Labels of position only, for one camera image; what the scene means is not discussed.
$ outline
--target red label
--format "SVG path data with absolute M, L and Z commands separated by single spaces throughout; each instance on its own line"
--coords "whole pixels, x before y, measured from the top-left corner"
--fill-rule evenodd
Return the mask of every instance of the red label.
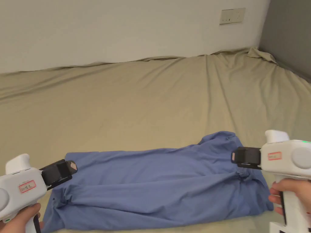
M 27 183 L 20 185 L 19 189 L 21 193 L 25 193 L 31 189 L 34 189 L 35 187 L 36 187 L 36 183 L 34 180 L 32 180 L 32 181 L 29 181 Z
M 282 159 L 282 152 L 274 152 L 268 154 L 268 160 Z

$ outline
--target folded garment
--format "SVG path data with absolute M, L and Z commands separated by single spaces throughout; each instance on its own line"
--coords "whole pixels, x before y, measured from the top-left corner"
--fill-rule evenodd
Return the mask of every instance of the folded garment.
M 53 189 L 43 233 L 185 226 L 273 210 L 261 171 L 239 168 L 231 132 L 180 149 L 68 153 L 78 172 Z

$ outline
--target mattress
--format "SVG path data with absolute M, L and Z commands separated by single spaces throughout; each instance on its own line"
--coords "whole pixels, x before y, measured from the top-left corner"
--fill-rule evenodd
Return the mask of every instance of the mattress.
M 21 153 L 41 168 L 68 152 L 179 148 L 221 130 L 249 147 L 261 147 L 268 129 L 311 141 L 310 103 L 311 85 L 255 48 L 2 74 L 1 173 Z M 271 185 L 273 175 L 264 176 Z M 131 232 L 266 233 L 269 221 L 283 219 L 265 212 Z

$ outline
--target wall switch plate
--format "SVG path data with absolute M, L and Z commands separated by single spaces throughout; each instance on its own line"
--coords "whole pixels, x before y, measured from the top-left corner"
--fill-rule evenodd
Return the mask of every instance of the wall switch plate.
M 243 22 L 245 10 L 246 8 L 222 10 L 219 24 L 222 25 Z

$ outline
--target finger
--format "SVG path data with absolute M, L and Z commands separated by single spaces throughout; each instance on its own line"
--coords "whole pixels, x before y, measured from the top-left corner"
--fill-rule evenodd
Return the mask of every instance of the finger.
M 33 206 L 29 206 L 21 210 L 18 215 L 10 221 L 12 222 L 22 222 L 26 224 L 33 216 L 35 216 L 41 208 L 39 203 L 34 204 Z
M 271 201 L 271 202 L 273 202 L 275 204 L 281 205 L 281 197 L 270 195 L 269 196 L 269 201 Z
M 271 195 L 275 195 L 275 196 L 280 196 L 281 195 L 281 192 L 278 191 L 278 190 L 275 190 L 274 188 L 270 189 L 270 193 L 271 193 Z
M 281 207 L 275 207 L 275 212 L 279 213 L 280 215 L 283 215 L 283 209 Z
M 44 222 L 39 222 L 39 225 L 40 225 L 40 229 L 43 229 L 43 227 L 44 227 Z
M 273 183 L 272 188 L 278 191 L 291 191 L 296 192 L 301 185 L 301 180 L 283 179 L 279 183 Z
M 4 228 L 4 226 L 5 226 L 5 223 L 0 221 L 0 230 L 2 230 L 2 228 Z

